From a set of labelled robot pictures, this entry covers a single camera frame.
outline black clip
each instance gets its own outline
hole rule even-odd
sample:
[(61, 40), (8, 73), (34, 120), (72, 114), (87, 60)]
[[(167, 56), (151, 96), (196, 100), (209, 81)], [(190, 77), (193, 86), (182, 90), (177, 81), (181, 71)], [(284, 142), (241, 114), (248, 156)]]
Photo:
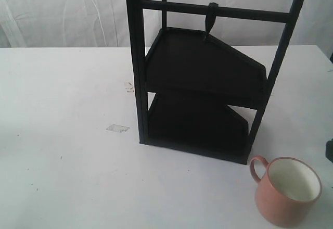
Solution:
[(212, 30), (213, 25), (215, 24), (216, 20), (216, 13), (215, 10), (219, 5), (217, 3), (209, 3), (208, 5), (208, 12), (206, 15), (206, 19), (204, 20), (204, 25), (206, 28), (206, 34), (204, 36), (204, 41), (206, 40), (207, 36), (209, 35), (209, 32)]

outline white backdrop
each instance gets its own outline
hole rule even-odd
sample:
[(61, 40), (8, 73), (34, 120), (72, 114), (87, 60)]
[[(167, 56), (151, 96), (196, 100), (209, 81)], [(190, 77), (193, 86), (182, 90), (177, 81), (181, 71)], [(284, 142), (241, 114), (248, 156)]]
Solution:
[[(285, 11), (292, 0), (169, 0), (174, 2)], [(333, 51), (333, 0), (305, 0), (292, 44)], [(169, 13), (168, 25), (204, 29), (204, 16)], [(160, 28), (160, 14), (145, 11), (146, 45)], [(212, 34), (230, 45), (277, 44), (283, 24), (217, 18)], [(125, 0), (0, 0), (0, 46), (129, 46)]]

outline white table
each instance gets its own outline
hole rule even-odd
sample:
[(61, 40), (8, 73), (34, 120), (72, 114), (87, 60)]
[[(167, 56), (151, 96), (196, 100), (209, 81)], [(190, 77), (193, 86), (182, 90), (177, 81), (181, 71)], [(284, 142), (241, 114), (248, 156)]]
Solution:
[[(276, 46), (237, 49), (269, 71)], [(289, 47), (251, 153), (299, 158), (321, 177), (300, 228), (333, 226), (332, 69), (316, 46)], [(140, 145), (125, 82), (129, 48), (0, 49), (0, 228), (275, 228), (248, 166)]]

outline small debris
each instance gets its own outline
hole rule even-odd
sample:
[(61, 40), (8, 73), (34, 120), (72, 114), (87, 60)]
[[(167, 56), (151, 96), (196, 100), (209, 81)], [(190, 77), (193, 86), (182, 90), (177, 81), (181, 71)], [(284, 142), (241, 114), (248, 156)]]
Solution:
[(121, 125), (116, 125), (116, 124), (113, 124), (106, 128), (106, 130), (117, 132), (117, 133), (126, 132), (128, 129), (129, 129), (128, 126), (121, 126)]
[(129, 92), (129, 93), (134, 92), (134, 87), (133, 87), (132, 83), (125, 82), (124, 85), (125, 85), (125, 89), (127, 90), (127, 92)]

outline pink mug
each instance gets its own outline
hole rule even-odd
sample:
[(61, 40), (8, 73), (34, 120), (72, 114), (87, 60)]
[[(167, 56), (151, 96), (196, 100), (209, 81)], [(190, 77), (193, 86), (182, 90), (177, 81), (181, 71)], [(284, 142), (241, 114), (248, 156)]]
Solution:
[[(266, 168), (261, 179), (254, 169), (255, 160)], [(255, 156), (250, 161), (250, 172), (258, 183), (255, 204), (263, 217), (277, 226), (299, 224), (322, 193), (318, 175), (295, 158), (280, 157), (268, 163)]]

